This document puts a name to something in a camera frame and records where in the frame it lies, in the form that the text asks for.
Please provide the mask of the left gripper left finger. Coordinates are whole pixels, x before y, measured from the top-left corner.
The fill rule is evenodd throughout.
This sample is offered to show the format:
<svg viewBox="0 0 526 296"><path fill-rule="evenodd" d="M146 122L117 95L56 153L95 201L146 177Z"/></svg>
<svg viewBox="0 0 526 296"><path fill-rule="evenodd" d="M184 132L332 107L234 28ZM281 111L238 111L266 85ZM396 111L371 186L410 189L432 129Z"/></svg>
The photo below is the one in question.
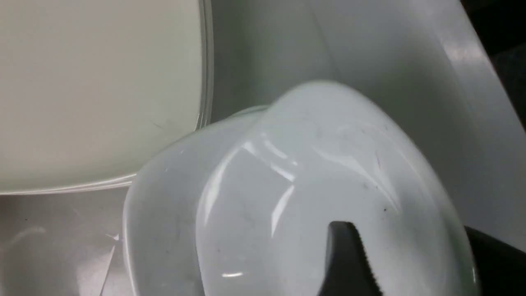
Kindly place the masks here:
<svg viewBox="0 0 526 296"><path fill-rule="evenodd" d="M325 276L320 296L381 296L360 234L351 222L328 226Z"/></svg>

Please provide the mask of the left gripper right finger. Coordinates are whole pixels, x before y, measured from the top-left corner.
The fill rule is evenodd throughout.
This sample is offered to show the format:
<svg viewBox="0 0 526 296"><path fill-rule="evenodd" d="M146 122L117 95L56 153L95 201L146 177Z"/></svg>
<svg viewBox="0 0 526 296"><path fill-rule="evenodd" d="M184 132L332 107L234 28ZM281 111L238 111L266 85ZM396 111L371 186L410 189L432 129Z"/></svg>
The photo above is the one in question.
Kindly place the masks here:
<svg viewBox="0 0 526 296"><path fill-rule="evenodd" d="M481 231L465 227L483 296L524 296L526 254Z"/></svg>

